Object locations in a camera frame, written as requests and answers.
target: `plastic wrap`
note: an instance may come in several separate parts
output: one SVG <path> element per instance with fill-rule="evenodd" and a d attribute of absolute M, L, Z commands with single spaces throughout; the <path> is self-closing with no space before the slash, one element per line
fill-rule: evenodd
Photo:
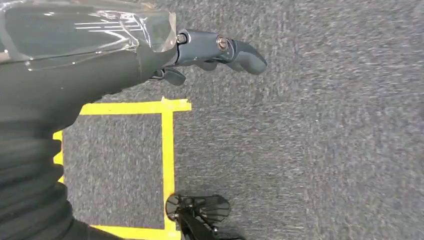
<path fill-rule="evenodd" d="M 0 64 L 59 57 L 54 65 L 75 64 L 84 55 L 136 53 L 141 45 L 159 53 L 175 44 L 175 14 L 148 3 L 0 0 Z"/>

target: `gray carpet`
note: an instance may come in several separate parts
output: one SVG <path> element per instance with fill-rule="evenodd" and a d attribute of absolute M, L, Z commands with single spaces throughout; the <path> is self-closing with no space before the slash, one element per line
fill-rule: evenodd
<path fill-rule="evenodd" d="M 189 99 L 174 120 L 178 190 L 227 197 L 223 225 L 252 240 L 424 239 L 424 1 L 156 3 L 269 63 L 259 77 L 188 67 L 184 86 L 103 99 Z M 121 118 L 84 116 L 65 132 L 76 215 L 158 228 L 159 117 Z"/>

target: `prosthetic hand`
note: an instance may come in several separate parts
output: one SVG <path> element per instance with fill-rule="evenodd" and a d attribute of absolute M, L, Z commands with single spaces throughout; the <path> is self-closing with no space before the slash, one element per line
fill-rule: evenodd
<path fill-rule="evenodd" d="M 119 239 L 75 220 L 57 182 L 52 135 L 83 105 L 148 80 L 180 85 L 183 66 L 265 70 L 249 44 L 175 21 L 141 3 L 0 0 L 0 240 Z"/>

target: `metal bolt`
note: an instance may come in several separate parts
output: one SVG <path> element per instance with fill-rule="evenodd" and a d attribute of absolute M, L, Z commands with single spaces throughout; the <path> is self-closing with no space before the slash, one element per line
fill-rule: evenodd
<path fill-rule="evenodd" d="M 187 43 L 187 36 L 180 33 L 176 36 L 176 43 L 177 44 L 185 44 Z"/>
<path fill-rule="evenodd" d="M 225 37 L 218 36 L 218 38 L 216 39 L 216 43 L 218 44 L 219 50 L 224 52 L 228 49 L 228 42 Z"/>

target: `yellow tape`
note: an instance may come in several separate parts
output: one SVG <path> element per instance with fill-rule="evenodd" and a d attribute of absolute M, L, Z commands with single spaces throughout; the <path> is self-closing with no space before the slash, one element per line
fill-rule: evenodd
<path fill-rule="evenodd" d="M 176 231 L 175 222 L 169 220 L 165 213 L 168 197 L 175 191 L 174 176 L 174 112 L 191 111 L 192 105 L 187 99 L 132 103 L 91 103 L 82 107 L 80 115 L 134 115 L 161 114 L 162 122 L 162 178 L 163 178 L 163 209 L 164 229 L 150 229 L 123 226 L 92 225 L 102 231 L 124 239 L 140 240 L 180 240 L 181 233 Z M 53 135 L 54 139 L 63 141 L 62 131 Z M 64 164 L 63 150 L 55 157 L 56 164 Z"/>
<path fill-rule="evenodd" d="M 93 227 L 102 231 L 111 233 L 123 239 L 140 239 L 140 240 L 181 240 L 179 231 L 169 231 L 163 229 L 135 228 L 123 226 L 101 226 L 93 225 Z"/>
<path fill-rule="evenodd" d="M 168 197 L 175 191 L 174 176 L 174 114 L 162 113 L 162 169 L 163 169 L 163 213 L 165 230 L 175 231 L 176 224 L 165 212 Z"/>
<path fill-rule="evenodd" d="M 133 115 L 161 114 L 167 112 L 190 111 L 191 103 L 187 99 L 127 103 L 90 103 L 82 107 L 80 115 Z"/>
<path fill-rule="evenodd" d="M 63 165 L 64 164 L 64 146 L 63 146 L 63 134 L 62 131 L 58 131 L 55 134 L 53 134 L 53 139 L 59 140 L 62 142 L 62 147 L 60 148 L 60 152 L 58 154 L 56 154 L 56 156 L 54 156 L 53 161 L 55 164 L 60 164 Z M 64 183 L 65 182 L 65 177 L 62 176 L 59 179 L 59 182 Z"/>

